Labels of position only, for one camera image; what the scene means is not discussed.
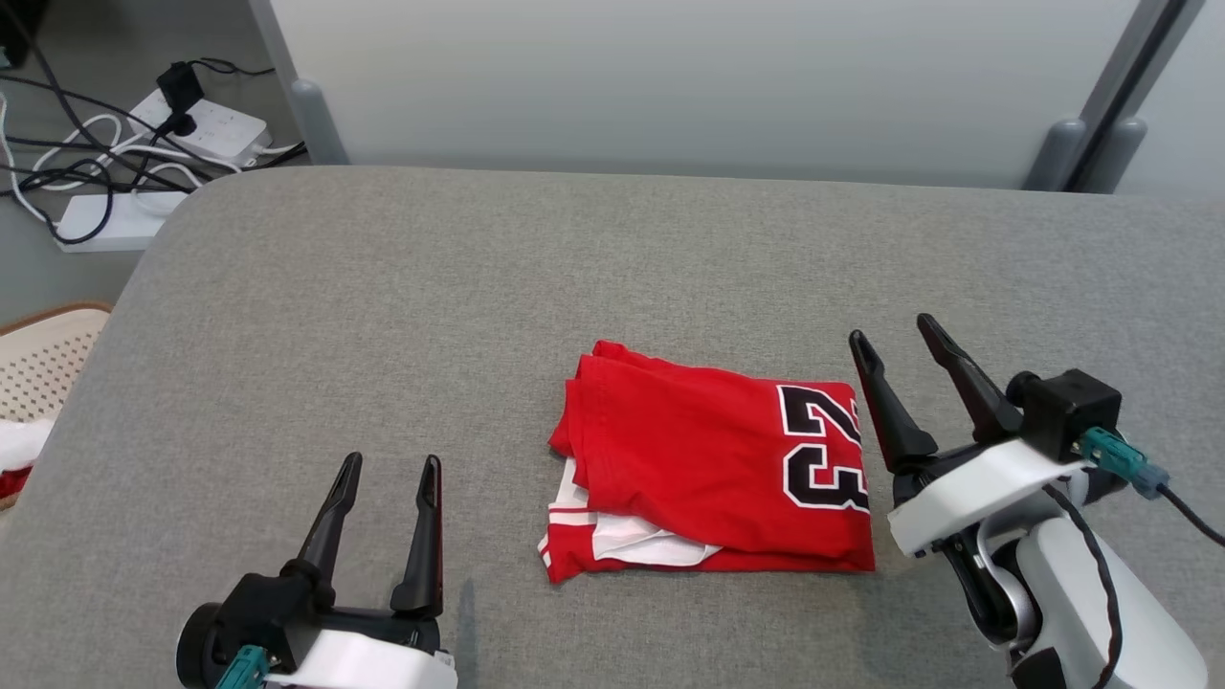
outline teal connector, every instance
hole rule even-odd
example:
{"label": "teal connector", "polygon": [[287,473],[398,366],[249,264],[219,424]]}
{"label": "teal connector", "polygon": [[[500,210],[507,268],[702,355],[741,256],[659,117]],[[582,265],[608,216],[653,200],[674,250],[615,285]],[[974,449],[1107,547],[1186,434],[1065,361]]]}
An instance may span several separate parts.
{"label": "teal connector", "polygon": [[1090,428],[1080,436],[1080,456],[1127,479],[1136,492],[1149,500],[1161,497],[1158,485],[1170,482],[1170,473],[1149,463],[1144,452],[1104,428]]}
{"label": "teal connector", "polygon": [[268,676],[268,653],[258,646],[243,646],[217,689],[260,689]]}

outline basketball jersey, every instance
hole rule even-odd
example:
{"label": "basketball jersey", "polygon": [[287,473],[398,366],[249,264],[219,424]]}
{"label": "basketball jersey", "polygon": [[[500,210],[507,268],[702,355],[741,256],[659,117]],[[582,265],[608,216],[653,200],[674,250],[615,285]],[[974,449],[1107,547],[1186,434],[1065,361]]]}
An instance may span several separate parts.
{"label": "basketball jersey", "polygon": [[854,390],[681,367],[598,342],[566,381],[552,581],[631,565],[871,570]]}

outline white cable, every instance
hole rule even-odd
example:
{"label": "white cable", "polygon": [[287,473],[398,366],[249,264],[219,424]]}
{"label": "white cable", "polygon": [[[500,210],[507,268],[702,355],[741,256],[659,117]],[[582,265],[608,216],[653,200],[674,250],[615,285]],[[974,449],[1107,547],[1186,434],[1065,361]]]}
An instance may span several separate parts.
{"label": "white cable", "polygon": [[[109,120],[110,123],[113,123],[115,125],[115,135],[110,139],[110,146],[111,146],[111,148],[114,148],[115,146],[123,146],[125,143],[135,142],[135,141],[137,141],[140,139],[138,136],[135,136],[135,137],[129,139],[127,141],[124,141],[123,143],[120,143],[119,142],[119,137],[124,132],[124,125],[119,121],[119,118],[116,118],[115,115],[110,115],[110,114],[97,115],[97,116],[87,119],[86,121],[83,121],[81,124],[83,126],[89,126],[93,123],[103,121],[103,120]],[[70,134],[67,136],[67,139],[64,140],[64,142],[65,143],[71,143],[78,136],[81,136],[81,130],[80,129],[75,130],[72,134]],[[34,164],[33,164],[33,167],[31,169],[33,169],[34,172],[42,170],[43,166],[47,164],[47,162],[50,161],[54,156],[56,156],[60,151],[64,151],[62,146],[58,146],[58,147],[51,148],[50,151],[43,153],[42,157],[39,157],[38,161],[34,162]],[[91,168],[93,168],[93,169],[88,173],[89,177],[98,177],[99,174],[102,174],[102,168],[110,166],[111,157],[108,156],[107,153],[100,153],[97,158],[94,158],[94,161],[97,161],[98,164],[97,166],[91,166]],[[64,184],[51,184],[51,185],[44,186],[43,189],[45,189],[48,191],[69,191],[71,189],[76,189],[76,188],[82,186],[82,185],[85,185],[85,181],[66,181]]]}
{"label": "white cable", "polygon": [[[191,172],[191,168],[189,168],[187,166],[181,166],[179,163],[162,163],[160,166],[153,167],[148,172],[149,172],[149,174],[157,174],[159,170],[164,170],[164,169],[172,169],[172,170],[176,170],[176,172],[183,173],[184,177],[187,178],[187,181],[190,181],[196,189],[200,189],[201,186],[205,185]],[[146,213],[148,213],[151,216],[167,217],[167,216],[169,216],[170,213],[174,212],[174,206],[172,206],[172,207],[168,208],[168,207],[164,207],[164,206],[158,206],[157,204],[149,204],[145,199],[141,199],[138,189],[132,189],[131,194],[132,194],[132,204],[136,204],[142,211],[145,211]]]}
{"label": "white cable", "polygon": [[288,153],[288,152],[293,151],[298,146],[299,146],[298,143],[294,143],[293,146],[282,146],[279,148],[265,148],[262,146],[256,146],[255,147],[255,154],[256,156],[279,156],[282,153]]}
{"label": "white cable", "polygon": [[[5,135],[5,119],[9,116],[9,97],[0,91],[0,146],[4,147],[4,156],[9,161],[9,167],[17,167],[16,158],[13,158],[12,148],[9,147],[9,136]],[[17,180],[17,172],[9,170],[9,179],[12,181],[12,194],[17,197],[17,201],[24,206],[27,211],[31,212],[38,222],[47,222],[47,216],[44,216],[33,204],[26,200],[26,195],[21,191],[21,181]]]}

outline white cloth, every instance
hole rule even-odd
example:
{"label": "white cloth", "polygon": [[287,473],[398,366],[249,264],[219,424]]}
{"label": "white cloth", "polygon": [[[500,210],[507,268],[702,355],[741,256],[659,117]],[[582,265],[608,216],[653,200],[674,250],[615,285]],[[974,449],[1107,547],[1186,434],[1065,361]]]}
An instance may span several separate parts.
{"label": "white cloth", "polygon": [[51,419],[32,423],[0,421],[0,471],[26,468],[34,463],[51,433]]}
{"label": "white cloth", "polygon": [[595,525],[592,552],[595,559],[614,559],[644,565],[692,566],[719,552],[718,546],[690,541],[649,521],[626,515],[594,512],[587,509],[587,490],[575,483],[578,468],[566,459],[557,499],[549,505],[551,523]]}

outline gray upholstered bench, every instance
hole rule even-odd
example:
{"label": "gray upholstered bench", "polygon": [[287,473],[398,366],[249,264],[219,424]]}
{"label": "gray upholstered bench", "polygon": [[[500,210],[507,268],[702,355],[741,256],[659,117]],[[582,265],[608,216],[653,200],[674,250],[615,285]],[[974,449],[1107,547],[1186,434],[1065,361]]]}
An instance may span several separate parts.
{"label": "gray upholstered bench", "polygon": [[[299,546],[350,450],[339,602],[385,604],[445,462],[461,687],[1006,687],[947,565],[545,579],[545,440],[599,337],[854,381],[870,333],[944,445],[968,422],[914,331],[1000,380],[1080,367],[1225,523],[1225,213],[1126,197],[801,181],[315,168],[194,195],[138,266],[0,548],[0,685],[175,685],[187,613]],[[1089,521],[1225,671],[1225,554],[1123,494]]]}

